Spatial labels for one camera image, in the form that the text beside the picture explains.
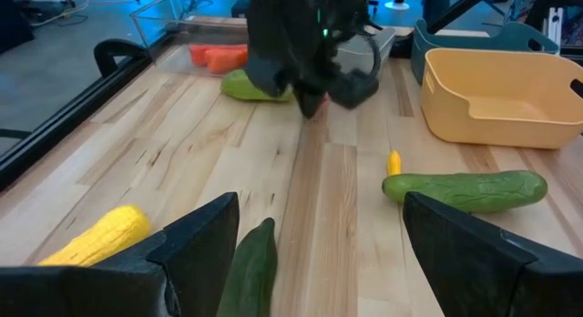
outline wood grain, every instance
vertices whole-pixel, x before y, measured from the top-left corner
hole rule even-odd
[[[35,264],[119,204],[159,230],[237,191],[240,238],[276,220],[273,316],[442,316],[402,209],[380,189],[390,149],[403,172],[535,170],[544,200],[478,217],[583,257],[583,140],[558,151],[446,143],[425,125],[409,61],[391,60],[368,101],[312,120],[295,102],[236,101],[217,78],[149,68],[2,193],[0,265]]]

